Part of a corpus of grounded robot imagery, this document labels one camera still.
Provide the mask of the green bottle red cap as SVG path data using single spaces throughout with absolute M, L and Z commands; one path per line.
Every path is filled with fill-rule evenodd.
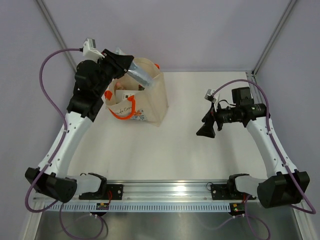
M 138 90 L 139 91 L 143 91 L 145 88 L 143 87 L 143 86 L 141 86 L 141 85 L 139 85 L 139 87 L 138 87 Z

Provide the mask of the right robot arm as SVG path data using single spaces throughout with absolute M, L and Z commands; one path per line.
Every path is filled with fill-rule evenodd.
M 258 198 L 264 208 L 300 203 L 310 177 L 307 172 L 299 171 L 284 151 L 267 116 L 266 105 L 254 102 L 249 87 L 235 88 L 231 93 L 233 103 L 222 108 L 218 96 L 211 89 L 206 92 L 204 98 L 211 102 L 211 107 L 196 135 L 214 138 L 214 125 L 220 131 L 224 124 L 242 123 L 260 152 L 267 178 L 254 178 L 247 173 L 230 175 L 223 185 L 211 184 L 212 198 L 238 200 L 251 195 L 252 199 Z

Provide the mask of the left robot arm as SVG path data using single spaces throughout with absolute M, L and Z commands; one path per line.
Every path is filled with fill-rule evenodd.
M 30 189 L 61 203 L 75 195 L 91 194 L 98 200 L 107 195 L 105 177 L 96 173 L 69 176 L 68 169 L 82 137 L 102 108 L 102 96 L 112 80 L 128 72 L 133 60 L 132 55 L 105 49 L 97 60 L 86 59 L 77 65 L 73 95 L 66 114 L 61 115 L 62 127 L 39 165 L 25 172 Z

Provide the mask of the peach bottle pink cap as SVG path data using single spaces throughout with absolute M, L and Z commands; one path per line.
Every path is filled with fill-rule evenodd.
M 117 90 L 125 90 L 126 88 L 120 83 L 120 82 L 117 82 L 115 84 L 115 87 L 114 87 L 114 90 L 117 91 Z

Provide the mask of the white bottle black cap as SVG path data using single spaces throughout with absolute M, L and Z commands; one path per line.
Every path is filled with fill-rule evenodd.
M 121 90 L 121 93 L 120 93 L 120 99 L 123 101 L 123 100 L 126 100 L 128 99 L 129 97 L 139 93 L 140 91 L 139 90 Z

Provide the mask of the aluminium mounting rail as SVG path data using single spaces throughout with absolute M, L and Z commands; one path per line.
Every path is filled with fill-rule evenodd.
M 216 180 L 216 181 L 108 181 L 106 179 L 98 180 L 94 183 L 79 183 L 74 189 L 70 185 L 59 186 L 61 190 L 62 201 L 111 201 L 111 202 L 142 202 L 142 203 L 162 203 L 162 202 L 192 202 L 192 201 L 210 201 L 212 195 L 210 184 L 227 184 L 231 193 L 243 194 L 236 189 L 234 180 Z M 122 184 L 122 200 L 80 200 L 79 195 L 83 193 L 94 193 L 103 184 Z

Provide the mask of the silver tube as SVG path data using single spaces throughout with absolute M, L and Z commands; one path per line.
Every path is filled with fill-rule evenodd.
M 127 90 L 140 90 L 141 87 L 150 88 L 154 85 L 153 78 L 133 60 L 127 69 L 125 76 L 118 80 Z

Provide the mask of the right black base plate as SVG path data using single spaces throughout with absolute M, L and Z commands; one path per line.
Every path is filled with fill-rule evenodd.
M 230 192 L 227 184 L 210 183 L 210 193 L 212 200 L 242 200 L 243 194 Z

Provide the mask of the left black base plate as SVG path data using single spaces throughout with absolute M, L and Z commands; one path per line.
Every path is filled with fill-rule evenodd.
M 86 192 L 79 195 L 80 200 L 122 200 L 123 184 L 104 183 L 96 192 Z

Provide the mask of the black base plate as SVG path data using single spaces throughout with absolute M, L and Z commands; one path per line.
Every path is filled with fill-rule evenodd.
M 230 192 L 227 184 L 210 183 L 210 193 L 212 200 L 242 200 L 243 194 Z
M 122 200 L 123 184 L 104 183 L 96 192 L 86 192 L 79 195 L 80 200 Z

